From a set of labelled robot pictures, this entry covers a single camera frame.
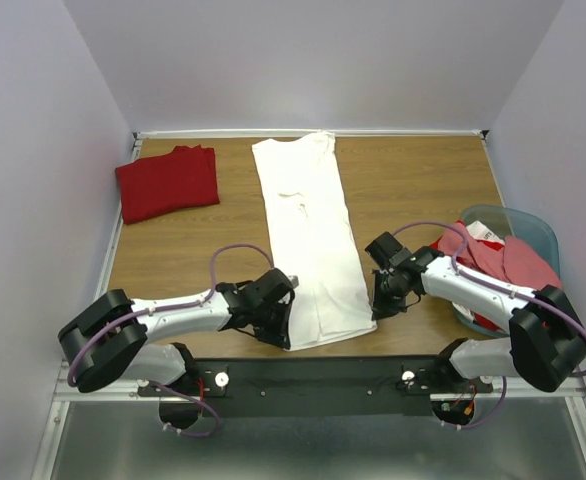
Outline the white t shirt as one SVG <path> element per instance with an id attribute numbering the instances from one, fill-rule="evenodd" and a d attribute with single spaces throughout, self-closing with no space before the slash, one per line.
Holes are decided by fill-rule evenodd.
<path id="1" fill-rule="evenodd" d="M 335 137 L 317 131 L 252 147 L 277 268 L 297 277 L 289 350 L 376 329 L 335 155 Z"/>

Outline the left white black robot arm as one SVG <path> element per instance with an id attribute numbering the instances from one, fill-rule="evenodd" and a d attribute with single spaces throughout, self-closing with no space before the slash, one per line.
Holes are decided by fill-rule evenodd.
<path id="1" fill-rule="evenodd" d="M 273 268 L 253 281 L 222 282 L 200 294 L 163 300 L 100 296 L 58 333 L 69 363 L 67 383 L 82 393 L 122 377 L 154 380 L 174 395 L 195 380 L 184 347 L 159 340 L 195 332 L 238 331 L 278 348 L 290 347 L 289 317 L 298 278 Z"/>

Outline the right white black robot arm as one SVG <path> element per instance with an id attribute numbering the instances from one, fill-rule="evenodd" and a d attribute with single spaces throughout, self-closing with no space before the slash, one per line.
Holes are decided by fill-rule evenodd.
<path id="1" fill-rule="evenodd" d="M 508 284 L 429 246 L 412 252 L 389 232 L 365 251 L 377 266 L 375 319 L 406 311 L 411 294 L 429 295 L 468 308 L 506 334 L 453 341 L 416 375 L 427 386 L 453 392 L 482 376 L 519 377 L 537 390 L 554 392 L 586 359 L 586 332 L 566 294 L 556 287 Z"/>

